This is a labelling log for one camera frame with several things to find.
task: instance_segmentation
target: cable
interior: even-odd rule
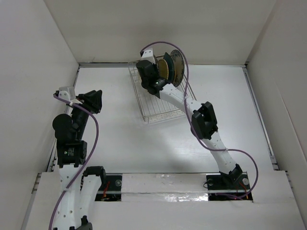
[[[216,196],[226,196],[226,197],[228,197],[230,199],[234,199],[234,200],[236,200],[236,199],[243,200],[240,196],[236,196],[236,195],[232,195],[232,194],[227,194],[227,193],[216,193],[215,195]]]
[[[239,184],[244,188],[245,193],[246,193],[246,188],[245,188],[244,184],[242,184],[241,182],[239,182]]]
[[[206,188],[206,189],[208,189],[208,187],[206,187],[205,185],[208,185],[207,182],[205,182],[205,183],[203,184],[203,187]]]
[[[182,51],[177,45],[175,45],[175,44],[173,44],[173,43],[170,43],[170,42],[166,42],[166,41],[152,42],[152,43],[150,43],[149,45],[145,46],[141,51],[143,51],[144,49],[146,49],[146,48],[148,48],[148,47],[150,47],[150,46],[152,46],[152,45],[155,45],[155,44],[168,44],[168,45],[170,45],[170,46],[176,48],[177,50],[179,50],[180,53],[181,53],[182,56],[183,56],[183,59],[184,59],[184,61],[185,61],[185,63],[186,63],[186,67],[187,67],[187,80],[186,80],[186,86],[185,86],[185,88],[184,88],[184,98],[185,98],[185,99],[184,99],[184,108],[185,108],[185,111],[186,111],[186,115],[187,115],[187,119],[188,119],[189,125],[190,125],[191,130],[192,130],[194,136],[196,137],[197,141],[201,144],[201,146],[203,146],[205,149],[207,149],[207,150],[209,150],[209,151],[212,151],[212,152],[226,151],[227,149],[211,149],[211,148],[205,146],[205,144],[204,144],[204,143],[199,139],[199,137],[196,135],[195,129],[194,129],[194,127],[193,127],[193,125],[192,125],[192,122],[191,122],[191,119],[189,118],[189,115],[188,115],[187,94],[188,94],[188,86],[189,86],[189,65],[188,65],[188,60],[187,60],[185,54],[183,53],[183,51]],[[255,160],[252,158],[252,156],[249,155],[247,152],[245,152],[245,151],[243,151],[243,150],[240,150],[240,149],[228,149],[228,151],[241,152],[241,153],[247,155],[247,156],[253,161],[253,163],[254,163],[254,165],[255,165],[255,169],[256,169],[256,179],[255,179],[255,183],[254,183],[253,186],[250,188],[250,190],[249,190],[247,193],[245,193],[244,195],[235,196],[236,199],[242,199],[243,197],[245,197],[245,196],[247,196],[247,195],[249,195],[249,194],[251,193],[251,191],[255,188],[255,186],[256,186],[256,184],[257,184],[257,182],[258,182],[258,176],[259,176],[258,166],[257,166]]]
[[[69,101],[66,101],[66,100],[64,100],[64,99],[61,99],[61,98],[59,98],[58,96],[56,96],[55,94],[53,95],[53,97],[54,97],[55,99],[61,101],[61,102],[64,102],[65,104],[70,104]],[[72,106],[75,107],[75,108],[78,108],[78,109],[80,109],[80,110],[82,110],[82,111],[84,111],[84,112],[86,112],[89,116],[92,117],[92,119],[94,120],[95,125],[96,125],[96,138],[95,138],[95,141],[94,141],[93,148],[92,148],[90,154],[88,155],[86,161],[84,162],[84,164],[82,165],[82,167],[80,168],[80,170],[76,173],[76,175],[72,178],[72,180],[68,183],[68,185],[66,186],[66,189],[69,189],[69,187],[73,184],[73,182],[74,182],[74,181],[77,179],[77,177],[81,174],[81,172],[83,171],[83,169],[84,169],[85,166],[87,165],[88,161],[89,161],[90,158],[92,157],[92,154],[94,153],[94,150],[95,150],[95,148],[96,148],[96,145],[97,145],[97,142],[98,142],[98,136],[99,136],[99,125],[98,125],[98,121],[97,121],[97,119],[95,118],[95,116],[94,116],[91,112],[87,111],[86,109],[84,109],[83,107],[81,107],[81,106],[79,106],[79,105],[77,105],[77,104],[75,104],[75,103],[73,103]],[[54,218],[55,218],[57,209],[58,209],[59,204],[60,204],[62,198],[64,197],[65,193],[66,193],[66,191],[63,191],[63,192],[62,192],[62,194],[59,196],[59,199],[58,199],[58,201],[57,201],[57,203],[56,203],[56,205],[55,205],[55,207],[54,207],[54,209],[53,209],[53,212],[52,212],[52,215],[51,215],[51,218],[50,218],[50,222],[49,222],[49,228],[48,228],[48,230],[52,230],[52,224],[53,224],[53,221],[54,221]]]
[[[108,190],[108,188],[109,188],[109,185],[110,185],[110,181],[106,184],[106,188],[104,189],[104,195],[103,195],[103,197],[106,197],[106,192],[107,192],[107,190]]]

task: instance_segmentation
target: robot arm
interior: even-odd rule
[[[142,87],[150,94],[167,101],[178,109],[186,112],[184,105],[184,93],[178,90],[172,83],[159,76],[158,67],[148,57],[142,58],[136,64],[142,80]],[[234,184],[242,175],[240,166],[232,159],[218,133],[217,120],[213,106],[210,102],[200,103],[192,98],[186,98],[187,113],[191,119],[195,135],[205,143],[211,151],[218,165],[223,181],[226,184]]]
[[[73,87],[62,87],[55,96],[67,103],[78,103],[84,110],[74,107],[71,116],[60,114],[52,123],[57,138],[60,197],[62,197],[57,207],[52,230],[92,230],[90,211],[98,189],[106,184],[104,168],[102,166],[87,167],[83,174],[79,174],[71,186],[67,187],[84,167],[87,143],[82,140],[82,137],[89,117],[85,111],[92,114],[100,112],[102,91],[91,91],[76,97]]]

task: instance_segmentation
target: white panel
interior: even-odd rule
[[[307,2],[281,0],[274,7],[248,65],[277,162],[288,170],[307,224]]]
[[[224,144],[249,152],[260,170],[271,172],[266,139],[242,68],[190,66],[190,83],[200,102],[213,104]],[[104,106],[96,115],[100,133],[89,165],[101,164],[107,173],[218,172],[212,154],[192,135],[186,117],[144,124],[128,68],[81,68],[76,93],[99,89]],[[89,119],[83,136],[88,150],[94,137],[94,122]],[[231,155],[253,182],[251,160],[238,152]]]
[[[130,173],[123,174],[122,193],[201,193],[206,174]]]
[[[58,174],[43,173],[27,230],[47,229],[52,209],[59,196]],[[156,202],[147,197],[127,202],[95,202],[93,229],[192,229],[192,230],[304,230],[293,194],[284,172],[265,173],[263,178],[275,179],[269,187],[259,184],[254,194],[267,199],[264,203],[250,201],[188,201]],[[273,193],[283,200],[270,200]]]
[[[121,195],[124,202],[208,202],[208,193],[125,193]]]
[[[64,109],[52,94],[78,65],[41,0],[1,0],[0,30],[0,223],[20,230]]]
[[[129,62],[167,40],[193,64],[244,64],[276,1],[45,2],[78,62]]]

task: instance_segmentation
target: metal wire basket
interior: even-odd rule
[[[141,86],[141,77],[139,76],[138,70],[135,67],[137,62],[138,61],[130,62],[128,65],[132,85],[144,121],[147,123],[152,123],[184,115],[180,109],[174,107],[171,103],[151,95]],[[184,75],[183,81],[178,86],[178,89],[183,92],[186,83],[187,78],[186,75]],[[190,85],[188,85],[188,96],[196,99]]]

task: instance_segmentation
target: gold disc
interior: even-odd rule
[[[159,66],[159,75],[162,78],[168,79],[168,65],[167,62],[164,59],[158,60],[158,66]]]

